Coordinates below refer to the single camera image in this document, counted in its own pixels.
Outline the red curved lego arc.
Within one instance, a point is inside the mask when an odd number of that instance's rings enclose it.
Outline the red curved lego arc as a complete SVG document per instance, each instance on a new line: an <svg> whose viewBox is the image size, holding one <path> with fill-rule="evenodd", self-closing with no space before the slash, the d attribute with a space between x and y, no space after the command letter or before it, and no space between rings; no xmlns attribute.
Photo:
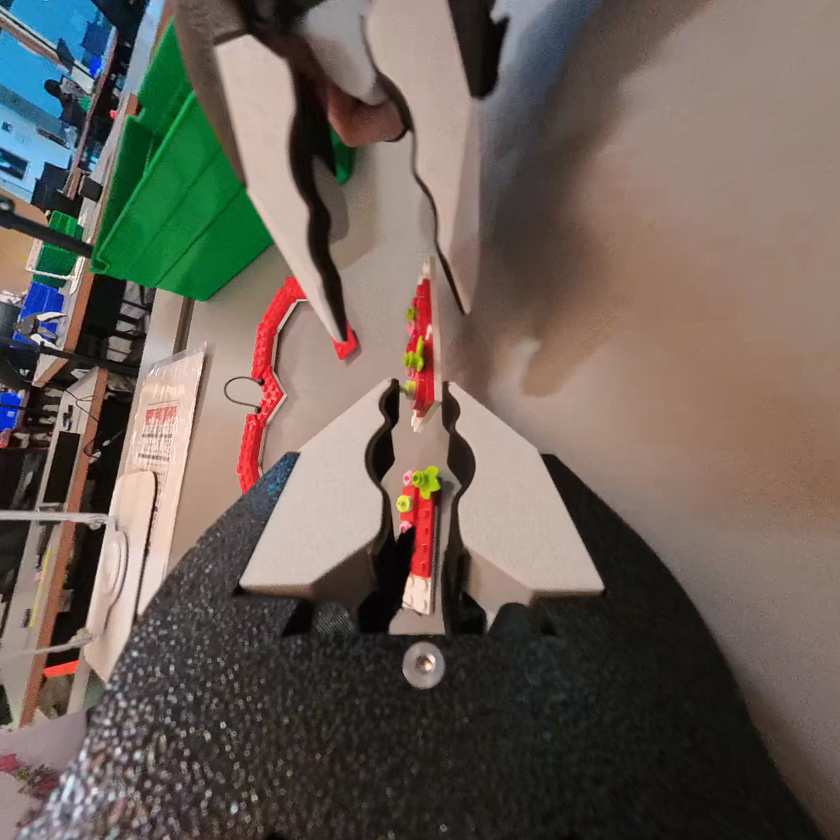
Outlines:
<svg viewBox="0 0 840 840"><path fill-rule="evenodd" d="M248 492L262 475L266 430L287 398L276 371L278 343L294 310L304 302L308 302L307 295L298 280L289 276L256 329L249 379L259 385L260 399L245 417L239 447L236 472L242 493Z"/></svg>

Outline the white flat pad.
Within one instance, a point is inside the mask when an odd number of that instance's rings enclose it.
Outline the white flat pad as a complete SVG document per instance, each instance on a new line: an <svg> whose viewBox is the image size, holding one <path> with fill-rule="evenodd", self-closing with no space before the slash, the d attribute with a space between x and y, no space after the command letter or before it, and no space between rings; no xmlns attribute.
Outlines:
<svg viewBox="0 0 840 840"><path fill-rule="evenodd" d="M104 527L85 628L84 659L107 683L133 630L151 531L156 475L136 471L118 478Z"/></svg>

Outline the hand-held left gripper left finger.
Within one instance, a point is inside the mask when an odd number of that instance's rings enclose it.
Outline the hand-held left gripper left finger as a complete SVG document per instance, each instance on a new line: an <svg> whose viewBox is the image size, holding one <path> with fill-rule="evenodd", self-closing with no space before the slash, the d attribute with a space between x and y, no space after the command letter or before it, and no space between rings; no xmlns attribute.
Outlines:
<svg viewBox="0 0 840 840"><path fill-rule="evenodd" d="M401 551L383 480L396 461L396 379L384 379L297 452L238 593L336 603L388 624L401 608Z"/></svg>

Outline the person's right hand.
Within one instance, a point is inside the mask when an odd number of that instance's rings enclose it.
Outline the person's right hand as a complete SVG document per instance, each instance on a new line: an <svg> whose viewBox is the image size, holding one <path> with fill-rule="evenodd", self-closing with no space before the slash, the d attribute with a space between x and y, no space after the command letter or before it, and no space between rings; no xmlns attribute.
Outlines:
<svg viewBox="0 0 840 840"><path fill-rule="evenodd" d="M348 147L399 141L407 131L400 109L392 98L370 104L330 81L324 84L323 104L327 119Z"/></svg>

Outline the laminated paper sheet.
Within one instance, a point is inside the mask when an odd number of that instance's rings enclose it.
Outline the laminated paper sheet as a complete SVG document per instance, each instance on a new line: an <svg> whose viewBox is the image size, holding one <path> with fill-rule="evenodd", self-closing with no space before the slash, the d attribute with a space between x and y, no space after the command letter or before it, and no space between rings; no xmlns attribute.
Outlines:
<svg viewBox="0 0 840 840"><path fill-rule="evenodd" d="M137 391L124 450L125 469L129 473L152 472L156 488L140 578L138 613L148 606L169 573L175 518L206 352L207 346L201 344L155 363Z"/></svg>

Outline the green plastic bin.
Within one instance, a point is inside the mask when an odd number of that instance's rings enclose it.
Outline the green plastic bin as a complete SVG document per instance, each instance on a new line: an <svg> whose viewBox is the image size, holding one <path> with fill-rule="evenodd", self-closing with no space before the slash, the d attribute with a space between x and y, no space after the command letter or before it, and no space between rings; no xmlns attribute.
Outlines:
<svg viewBox="0 0 840 840"><path fill-rule="evenodd" d="M206 301L272 244L195 94L139 94L124 125L94 273Z"/></svg>
<svg viewBox="0 0 840 840"><path fill-rule="evenodd" d="M113 126L101 159L108 166L105 176L98 178L108 188L103 228L120 215L191 94L174 16L170 16L134 94L135 106L127 108L121 124Z"/></svg>

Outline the red lego strip with flowers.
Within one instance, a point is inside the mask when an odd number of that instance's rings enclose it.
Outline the red lego strip with flowers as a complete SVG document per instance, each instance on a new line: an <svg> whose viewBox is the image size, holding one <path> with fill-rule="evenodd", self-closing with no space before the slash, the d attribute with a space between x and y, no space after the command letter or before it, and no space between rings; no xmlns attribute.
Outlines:
<svg viewBox="0 0 840 840"><path fill-rule="evenodd" d="M435 606L438 556L440 470L435 465L408 470L395 502L400 533L413 531L414 542L402 594L402 608L430 616Z"/></svg>
<svg viewBox="0 0 840 840"><path fill-rule="evenodd" d="M400 391L411 404L412 430L419 434L443 401L443 357L439 330L435 257L425 259L405 313L405 369Z"/></svg>

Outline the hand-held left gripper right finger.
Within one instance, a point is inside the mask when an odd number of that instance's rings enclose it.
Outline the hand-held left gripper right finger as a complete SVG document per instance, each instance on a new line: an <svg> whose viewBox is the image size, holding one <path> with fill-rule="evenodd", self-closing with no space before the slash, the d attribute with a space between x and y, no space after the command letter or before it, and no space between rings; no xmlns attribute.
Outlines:
<svg viewBox="0 0 840 840"><path fill-rule="evenodd" d="M460 385L444 386L448 468L458 483L447 560L455 599L492 622L509 604L596 597L601 575L545 458Z"/></svg>

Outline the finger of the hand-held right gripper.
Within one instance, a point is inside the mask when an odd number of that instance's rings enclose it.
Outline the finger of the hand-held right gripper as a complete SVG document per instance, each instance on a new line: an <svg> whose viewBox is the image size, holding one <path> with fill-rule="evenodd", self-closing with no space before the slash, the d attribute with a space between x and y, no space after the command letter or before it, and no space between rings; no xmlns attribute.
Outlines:
<svg viewBox="0 0 840 840"><path fill-rule="evenodd" d="M480 273L479 98L468 87L446 1L376 1L365 24L374 68L407 110L412 168L435 217L435 244L458 309Z"/></svg>
<svg viewBox="0 0 840 840"><path fill-rule="evenodd" d="M348 339L316 170L329 132L307 80L253 35L215 48L227 113L255 209L330 337Z"/></svg>

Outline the white desk with wooden edge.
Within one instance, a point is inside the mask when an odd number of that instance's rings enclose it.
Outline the white desk with wooden edge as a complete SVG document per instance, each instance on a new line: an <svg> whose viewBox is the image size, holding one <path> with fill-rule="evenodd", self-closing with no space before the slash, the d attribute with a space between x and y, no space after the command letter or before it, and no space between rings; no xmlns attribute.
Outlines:
<svg viewBox="0 0 840 840"><path fill-rule="evenodd" d="M66 499L61 503L43 502L46 484L53 472L53 462L58 446L58 434L64 430L60 422L50 440L47 464L42 486L38 490L36 511L45 516L52 514L51 520L37 519L35 526L50 525L49 558L41 582L34 596L32 617L34 622L27 631L24 657L26 663L24 692L19 703L16 722L19 726L31 724L36 717L40 687L46 667L46 653L43 648L50 648L53 643L56 620L60 613L62 593L67 577L68 563L71 560L77 536L78 517L82 512L82 499L88 480L92 453L100 423L103 400L107 394L109 373L101 366L90 369L82 375L76 384L67 388L60 401L60 411L72 410L68 432L78 435L77 451L73 455Z"/></svg>

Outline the stack of blue shelf bins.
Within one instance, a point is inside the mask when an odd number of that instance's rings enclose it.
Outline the stack of blue shelf bins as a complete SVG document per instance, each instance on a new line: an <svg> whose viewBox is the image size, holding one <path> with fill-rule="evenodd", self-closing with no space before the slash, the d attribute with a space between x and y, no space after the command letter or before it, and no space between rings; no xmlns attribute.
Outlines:
<svg viewBox="0 0 840 840"><path fill-rule="evenodd" d="M44 312L63 312L64 304L65 298L59 289L49 286L46 283L32 280L24 296L18 320L26 319L34 314L43 314ZM60 324L56 320L45 323L45 332L48 341L52 343L56 342L59 327ZM18 330L15 330L13 339L15 341L33 343Z"/></svg>

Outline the black metal pole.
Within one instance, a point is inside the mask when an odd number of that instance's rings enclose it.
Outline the black metal pole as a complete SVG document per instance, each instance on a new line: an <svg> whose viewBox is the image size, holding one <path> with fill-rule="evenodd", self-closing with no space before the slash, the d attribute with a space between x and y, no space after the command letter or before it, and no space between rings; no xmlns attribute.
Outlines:
<svg viewBox="0 0 840 840"><path fill-rule="evenodd" d="M1 196L1 228L13 230L43 243L64 249L79 257L90 259L93 247L81 239L62 233L16 213L14 200Z"/></svg>

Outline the black rubber loop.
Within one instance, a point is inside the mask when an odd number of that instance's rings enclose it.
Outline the black rubber loop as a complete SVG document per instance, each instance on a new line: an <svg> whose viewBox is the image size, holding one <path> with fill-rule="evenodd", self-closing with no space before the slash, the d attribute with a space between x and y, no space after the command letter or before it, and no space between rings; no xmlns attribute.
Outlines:
<svg viewBox="0 0 840 840"><path fill-rule="evenodd" d="M265 385L265 380L264 379L256 379L253 376L245 376L245 375L241 374L241 375L233 376L230 379L228 379L225 382L224 388L223 388L224 398L227 401L229 401L230 403L235 404L237 406L242 406L242 407L248 408L248 411L252 414L260 415L262 413L261 402L248 403L248 402L244 402L244 401L235 399L230 395L229 388L235 382L251 382L251 383L253 383L253 384L255 384L259 387L260 394L262 394L263 388L264 388L264 385Z"/></svg>

